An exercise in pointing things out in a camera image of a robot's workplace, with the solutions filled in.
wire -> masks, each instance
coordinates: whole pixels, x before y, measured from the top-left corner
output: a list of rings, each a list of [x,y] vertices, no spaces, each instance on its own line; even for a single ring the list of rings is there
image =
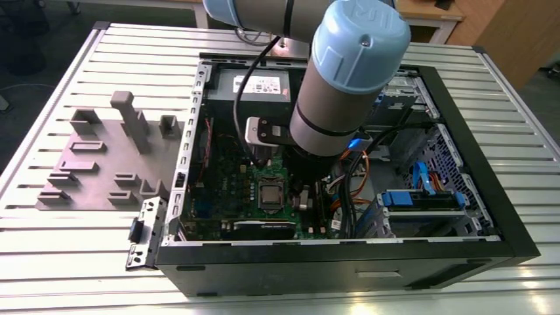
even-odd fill
[[[207,148],[204,150],[203,166],[200,168],[199,178],[196,180],[197,182],[200,182],[200,180],[203,179],[205,164],[207,164],[208,156],[211,155],[212,127],[211,127],[211,122],[208,121],[208,118],[204,119],[204,122],[207,123],[208,139],[207,139]]]
[[[433,188],[436,189],[436,191],[439,191],[439,187],[437,187],[437,183],[435,180],[435,176],[432,174],[428,174],[429,177],[429,181],[432,182],[431,185],[433,186]]]
[[[339,161],[343,161],[351,154],[351,151],[347,149],[343,153],[343,155],[339,157]]]
[[[365,200],[365,199],[352,199],[353,204],[369,204],[371,200]],[[331,211],[336,211],[336,209],[340,208],[340,199],[336,199],[336,201],[332,203],[331,205]]]
[[[41,84],[41,83],[23,83],[23,84],[15,84],[15,85],[9,85],[8,87],[3,87],[0,89],[1,91],[13,89],[15,87],[49,87],[51,89],[56,89],[56,87],[53,87],[52,85],[48,84]]]
[[[368,156],[369,153],[376,149],[377,145],[383,142],[383,140],[392,135],[393,133],[397,133],[399,131],[404,130],[404,129],[428,129],[431,127],[433,127],[435,123],[428,121],[428,122],[423,122],[423,123],[405,123],[403,125],[397,125],[387,130],[384,130],[373,139],[372,143],[369,143],[368,148],[364,151],[364,155]],[[353,174],[353,172],[356,172],[357,169],[357,165],[360,164],[360,160],[361,160],[363,156],[357,156],[353,161],[352,164],[349,166],[348,172],[345,173],[347,175]],[[356,216],[356,209],[353,207],[352,202],[349,202],[348,200],[352,199],[351,196],[351,176],[345,176],[344,177],[344,182],[341,183],[341,185],[339,186],[339,196],[340,196],[340,201],[341,201],[341,208],[343,208],[343,215],[351,215],[352,216],[352,220],[355,222],[355,216]],[[352,235],[355,234],[355,230],[349,230],[349,235],[352,237]]]
[[[245,44],[249,44],[251,46],[256,46],[256,47],[265,47],[268,43],[257,43],[257,39],[260,38],[260,36],[263,35],[263,32],[260,31],[256,35],[253,39],[247,38],[247,33],[245,30],[243,28],[236,28],[236,35],[237,38],[240,39],[240,41],[243,41]]]
[[[243,77],[243,81],[241,81],[241,83],[239,85],[236,100],[233,101],[233,124],[236,125],[236,132],[237,132],[239,141],[241,143],[243,150],[245,151],[245,154],[247,154],[251,162],[253,162],[253,164],[255,164],[256,167],[264,166],[265,163],[261,163],[256,159],[255,154],[251,152],[251,149],[249,149],[248,144],[247,144],[247,141],[245,141],[244,134],[241,133],[241,129],[239,127],[239,102],[241,100],[243,91],[245,90],[245,86],[247,86],[247,83],[248,83],[248,78],[251,77],[251,74],[253,73],[253,71],[256,69],[256,66],[261,62],[261,59],[268,54],[268,52],[271,51],[272,47],[276,45],[276,43],[279,42],[279,40],[280,40],[280,36],[276,36],[272,39],[271,43],[268,43],[268,46],[265,47],[265,49],[261,51],[261,53],[256,57],[256,59],[255,59],[253,63],[251,64],[251,66],[248,67],[245,77]]]
[[[355,231],[355,221],[353,221],[355,216],[352,216],[352,213],[351,213],[352,206],[348,206],[348,204],[352,202],[348,200],[349,196],[343,193],[344,191],[345,189],[344,189],[344,182],[343,182],[341,185],[339,186],[340,205],[345,205],[340,207],[340,211],[343,213],[343,218],[340,219],[341,221],[340,238],[343,239],[352,238],[353,231]]]
[[[365,172],[357,172],[355,175],[353,175],[353,177],[357,177],[357,176],[364,176],[365,175]],[[327,188],[327,192],[329,193],[329,194],[333,194],[335,192],[332,191],[332,189],[333,189],[333,187],[336,186],[336,185],[339,185],[340,183],[341,183],[341,181],[343,181],[343,179],[344,179],[344,176],[345,175],[340,175],[329,184],[327,184],[327,186],[325,186],[325,188]]]
[[[368,157],[368,155],[365,154],[365,151],[361,151],[361,153],[363,153],[363,159],[365,160],[365,175],[364,175],[364,178],[363,178],[363,180],[361,180],[361,183],[360,183],[360,186],[357,187],[357,189],[352,192],[352,197],[356,197],[360,193],[361,193],[361,190],[364,189],[364,187],[365,187],[365,181],[368,180],[368,174],[369,174],[369,157]]]
[[[441,184],[441,181],[439,180],[439,176],[437,176],[437,174],[431,173],[431,174],[429,174],[429,178],[432,179],[432,182],[433,182],[435,188],[436,188],[440,192],[445,191],[445,187],[444,187],[444,185]]]

robotic arm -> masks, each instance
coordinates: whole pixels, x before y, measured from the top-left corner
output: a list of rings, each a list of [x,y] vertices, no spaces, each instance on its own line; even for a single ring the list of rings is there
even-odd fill
[[[333,157],[352,140],[393,77],[411,31],[377,0],[204,0],[212,18],[312,43],[289,132],[313,156]]]

computer chassis frame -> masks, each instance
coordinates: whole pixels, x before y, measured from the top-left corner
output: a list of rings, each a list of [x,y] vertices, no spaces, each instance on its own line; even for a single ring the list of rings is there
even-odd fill
[[[340,240],[321,245],[232,245],[224,241],[181,246],[175,238],[180,233],[189,146],[204,86],[212,67],[229,63],[248,68],[253,56],[201,54],[200,58],[192,118],[183,131],[169,204],[163,198],[143,203],[131,229],[133,244],[127,270],[161,270],[187,296],[277,295],[440,288],[491,268],[513,266],[540,255],[436,69],[408,64],[401,69],[416,71],[424,81],[500,240],[399,243]],[[259,68],[305,67],[305,63],[305,59],[267,57]]]

blue drive bracket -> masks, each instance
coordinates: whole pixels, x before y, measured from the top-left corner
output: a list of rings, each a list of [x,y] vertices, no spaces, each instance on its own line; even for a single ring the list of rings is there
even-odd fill
[[[381,193],[381,201],[384,207],[391,207],[392,205],[413,205],[411,192],[392,192],[387,191]]]
[[[428,194],[435,195],[436,191],[429,184],[429,176],[428,176],[428,167],[424,162],[416,162],[413,164],[413,171],[412,171],[412,188],[419,189],[419,179],[424,183],[424,189],[427,190]]]

motherboard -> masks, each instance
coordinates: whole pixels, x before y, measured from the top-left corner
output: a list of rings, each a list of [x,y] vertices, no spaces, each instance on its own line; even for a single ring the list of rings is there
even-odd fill
[[[323,211],[296,209],[281,153],[257,168],[244,157],[235,137],[219,134],[208,143],[209,162],[189,188],[181,212],[187,239],[327,238]]]

